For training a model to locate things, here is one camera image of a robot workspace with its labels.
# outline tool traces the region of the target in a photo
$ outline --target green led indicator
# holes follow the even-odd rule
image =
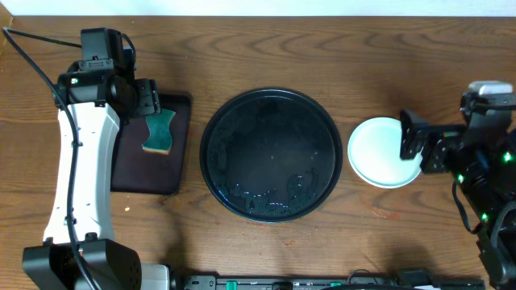
[[[509,162],[513,159],[513,156],[509,153],[509,152],[506,152],[504,155],[503,155],[503,160],[506,161],[506,162]]]

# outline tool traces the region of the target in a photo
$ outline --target white wall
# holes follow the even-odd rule
[[[516,0],[0,0],[12,15],[516,16]]]

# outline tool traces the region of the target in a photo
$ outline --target green sponge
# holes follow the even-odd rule
[[[170,135],[170,122],[176,112],[171,110],[161,110],[161,114],[147,116],[147,127],[150,132],[147,141],[142,144],[142,148],[151,153],[168,155],[172,148],[172,136]]]

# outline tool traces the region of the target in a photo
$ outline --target wooden tabletop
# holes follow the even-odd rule
[[[402,107],[434,124],[463,122],[460,95],[471,81],[516,83],[515,24],[516,19],[454,18],[15,17],[13,27],[76,43],[82,28],[117,29],[136,46],[137,77],[192,94],[179,194],[111,194],[116,240],[143,262],[221,276],[343,277],[357,268],[427,267],[438,276],[487,279],[476,237],[464,229],[452,200],[449,175],[375,188],[345,158],[339,183],[314,212],[293,222],[261,224],[218,203],[202,179],[198,153],[202,132],[222,104],[271,86],[295,89],[326,108],[344,148],[358,124],[376,116],[396,118]],[[54,81],[81,59],[76,48],[17,41]],[[7,47],[0,60],[0,288],[35,287],[23,273],[22,251],[41,244],[52,209],[60,153],[56,113],[49,89]]]

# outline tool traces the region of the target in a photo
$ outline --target white plate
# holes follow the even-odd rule
[[[421,172],[422,157],[400,158],[402,123],[393,118],[372,118],[361,123],[347,145],[353,170],[366,182],[384,189],[409,184]]]

